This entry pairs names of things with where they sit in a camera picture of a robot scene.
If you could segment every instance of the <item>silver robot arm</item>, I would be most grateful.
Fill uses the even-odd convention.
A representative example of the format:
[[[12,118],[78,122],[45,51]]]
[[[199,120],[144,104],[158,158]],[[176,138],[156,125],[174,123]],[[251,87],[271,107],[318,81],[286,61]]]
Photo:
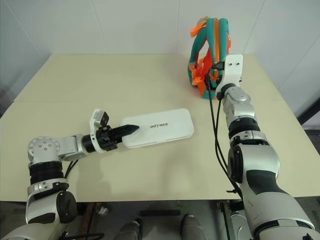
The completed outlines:
[[[90,119],[90,134],[53,138],[41,136],[28,145],[30,186],[27,189],[26,225],[16,228],[2,240],[58,240],[77,216],[77,203],[67,191],[62,161],[84,158],[92,152],[114,150],[122,137],[139,127],[111,128],[106,112],[96,109]]]
[[[239,87],[243,56],[228,55],[216,88],[229,130],[227,172],[243,195],[245,214],[256,240],[320,240],[298,204],[278,187],[279,157],[260,131],[250,97]]]

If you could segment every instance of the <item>beige table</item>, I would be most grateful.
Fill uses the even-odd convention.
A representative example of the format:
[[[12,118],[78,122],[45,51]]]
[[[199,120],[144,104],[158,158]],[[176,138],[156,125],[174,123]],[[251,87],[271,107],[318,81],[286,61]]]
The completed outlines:
[[[119,144],[83,158],[69,176],[77,201],[237,198],[226,193],[232,186],[214,153],[209,101],[190,86],[187,62],[179,55],[52,56],[0,119],[0,200],[26,200],[31,139],[88,134],[95,108],[106,110],[112,127],[126,116],[187,108],[195,131],[184,140],[135,149]],[[242,76],[259,126],[280,157],[278,184],[295,197],[320,195],[320,157],[254,56],[244,57]],[[227,156],[224,117],[219,141]]]

